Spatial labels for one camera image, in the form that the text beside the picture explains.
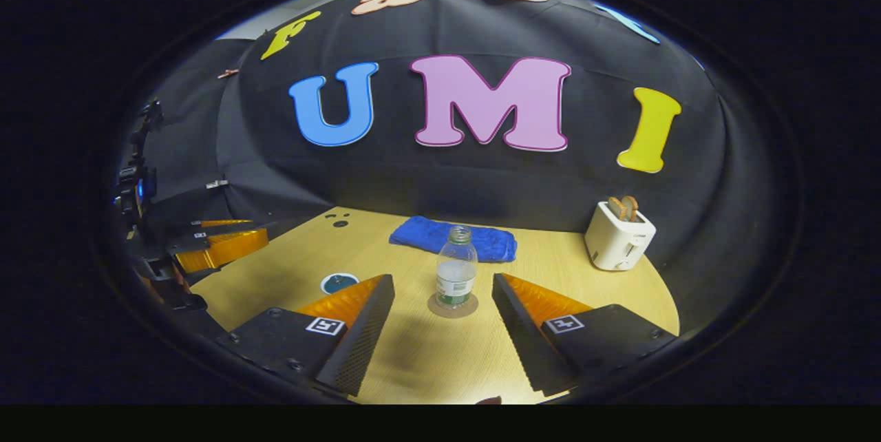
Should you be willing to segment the blue towel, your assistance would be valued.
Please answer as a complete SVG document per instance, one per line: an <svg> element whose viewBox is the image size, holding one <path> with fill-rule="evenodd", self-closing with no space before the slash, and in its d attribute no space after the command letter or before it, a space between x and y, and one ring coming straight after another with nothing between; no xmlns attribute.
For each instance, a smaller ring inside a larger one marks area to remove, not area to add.
<svg viewBox="0 0 881 442"><path fill-rule="evenodd" d="M413 216L397 227L388 238L390 244L409 246L439 254L449 241L456 224ZM471 233L471 243L480 262L512 262L516 259L518 242L509 231L489 227L462 225Z"/></svg>

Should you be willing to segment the black backdrop cloth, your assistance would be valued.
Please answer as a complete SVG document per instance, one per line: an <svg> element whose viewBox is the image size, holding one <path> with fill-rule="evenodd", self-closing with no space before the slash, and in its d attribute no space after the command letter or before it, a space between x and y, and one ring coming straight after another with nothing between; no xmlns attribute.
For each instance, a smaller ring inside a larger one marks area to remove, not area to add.
<svg viewBox="0 0 881 442"><path fill-rule="evenodd" d="M350 207L583 233L630 194L686 330L769 286L797 238L779 112L632 0L304 0L261 35L202 44L152 96L151 219L167 226L289 231Z"/></svg>

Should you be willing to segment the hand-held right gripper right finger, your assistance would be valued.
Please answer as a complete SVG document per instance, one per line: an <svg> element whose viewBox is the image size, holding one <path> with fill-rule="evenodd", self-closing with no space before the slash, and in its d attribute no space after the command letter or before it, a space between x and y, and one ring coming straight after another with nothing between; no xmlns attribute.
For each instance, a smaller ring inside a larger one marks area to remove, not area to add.
<svg viewBox="0 0 881 442"><path fill-rule="evenodd" d="M677 339L621 304L594 308L507 273L491 294L531 387L548 396L609 388Z"/></svg>

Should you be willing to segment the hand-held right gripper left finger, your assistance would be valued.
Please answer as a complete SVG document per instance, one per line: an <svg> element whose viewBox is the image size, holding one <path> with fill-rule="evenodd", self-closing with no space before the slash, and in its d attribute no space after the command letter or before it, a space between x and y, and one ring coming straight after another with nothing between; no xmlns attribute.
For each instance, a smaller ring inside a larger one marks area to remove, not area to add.
<svg viewBox="0 0 881 442"><path fill-rule="evenodd" d="M393 276L378 275L299 310L262 311L218 345L296 388L358 396L393 301Z"/></svg>

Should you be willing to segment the clear plastic water bottle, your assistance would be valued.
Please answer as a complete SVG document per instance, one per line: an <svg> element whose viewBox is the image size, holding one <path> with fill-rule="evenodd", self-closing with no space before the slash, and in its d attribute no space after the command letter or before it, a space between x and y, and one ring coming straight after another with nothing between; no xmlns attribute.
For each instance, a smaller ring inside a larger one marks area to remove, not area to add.
<svg viewBox="0 0 881 442"><path fill-rule="evenodd" d="M471 299L477 263L478 252L472 242L471 229L452 226L438 254L435 294L438 305L443 309L459 309Z"/></svg>

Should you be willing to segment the white toaster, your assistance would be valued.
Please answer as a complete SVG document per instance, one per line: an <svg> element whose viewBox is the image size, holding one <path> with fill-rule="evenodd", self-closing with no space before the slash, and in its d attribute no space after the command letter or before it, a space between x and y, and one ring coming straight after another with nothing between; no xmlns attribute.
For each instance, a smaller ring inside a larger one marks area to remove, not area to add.
<svg viewBox="0 0 881 442"><path fill-rule="evenodd" d="M606 201L597 203L584 241L586 252L597 269L628 271L645 253L657 228L639 211L635 222L617 219Z"/></svg>

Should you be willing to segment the round brown coaster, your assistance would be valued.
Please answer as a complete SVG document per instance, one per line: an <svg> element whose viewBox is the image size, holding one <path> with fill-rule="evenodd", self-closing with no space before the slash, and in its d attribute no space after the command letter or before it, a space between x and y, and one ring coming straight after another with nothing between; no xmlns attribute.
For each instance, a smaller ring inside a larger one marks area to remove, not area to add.
<svg viewBox="0 0 881 442"><path fill-rule="evenodd" d="M475 313L479 307L478 298L471 293L468 299L466 299L462 304L453 305L452 307L441 304L438 300L437 293L432 293L430 297L427 298L427 307L431 310L431 313L444 317L444 319L462 319L463 317L468 317Z"/></svg>

